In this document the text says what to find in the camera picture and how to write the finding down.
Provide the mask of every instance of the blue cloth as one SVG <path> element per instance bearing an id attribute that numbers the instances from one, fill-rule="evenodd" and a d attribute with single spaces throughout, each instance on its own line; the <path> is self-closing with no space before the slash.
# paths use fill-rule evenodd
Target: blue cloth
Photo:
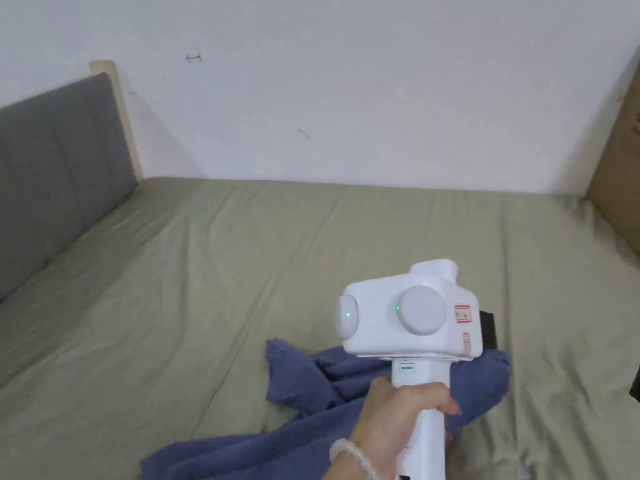
<path id="1" fill-rule="evenodd" d="M 320 479 L 329 467 L 329 447 L 351 433 L 371 381 L 389 375 L 390 362 L 357 358 L 342 348 L 309 357 L 282 340 L 269 340 L 266 356 L 267 399 L 296 409 L 291 421 L 269 433 L 169 445 L 141 461 L 142 479 Z M 509 357 L 500 350 L 452 364 L 451 395 L 462 414 L 448 418 L 447 430 L 455 435 L 498 404 L 509 375 Z"/>

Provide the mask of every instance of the cardboard box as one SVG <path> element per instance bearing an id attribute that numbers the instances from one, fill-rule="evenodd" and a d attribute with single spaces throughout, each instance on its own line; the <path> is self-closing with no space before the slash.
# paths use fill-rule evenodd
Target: cardboard box
<path id="1" fill-rule="evenodd" d="M 611 131 L 587 198 L 640 255 L 640 67 Z"/>

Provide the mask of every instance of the upholstered headboard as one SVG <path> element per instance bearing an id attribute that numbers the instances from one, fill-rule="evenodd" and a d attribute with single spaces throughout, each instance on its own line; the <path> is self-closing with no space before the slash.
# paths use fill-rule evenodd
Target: upholstered headboard
<path id="1" fill-rule="evenodd" d="M 0 109 L 0 301 L 136 183 L 107 74 Z"/>

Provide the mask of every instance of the white wall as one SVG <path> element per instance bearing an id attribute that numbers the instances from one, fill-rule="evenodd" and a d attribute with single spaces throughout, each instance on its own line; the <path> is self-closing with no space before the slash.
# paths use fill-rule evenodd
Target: white wall
<path id="1" fill-rule="evenodd" d="M 639 20 L 637 0 L 4 0 L 0 104 L 115 60 L 147 175 L 581 193 Z"/>

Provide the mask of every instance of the bracelet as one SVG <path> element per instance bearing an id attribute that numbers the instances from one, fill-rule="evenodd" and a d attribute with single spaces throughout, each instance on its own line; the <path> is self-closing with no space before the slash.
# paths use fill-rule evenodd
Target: bracelet
<path id="1" fill-rule="evenodd" d="M 378 475 L 378 471 L 374 468 L 371 460 L 367 458 L 362 450 L 360 450 L 356 444 L 350 442 L 346 438 L 341 438 L 340 440 L 336 440 L 331 448 L 329 449 L 329 458 L 333 462 L 335 458 L 338 456 L 340 452 L 347 452 L 356 460 L 362 467 L 362 470 L 367 472 L 367 477 L 369 480 L 380 480 L 380 475 Z"/>

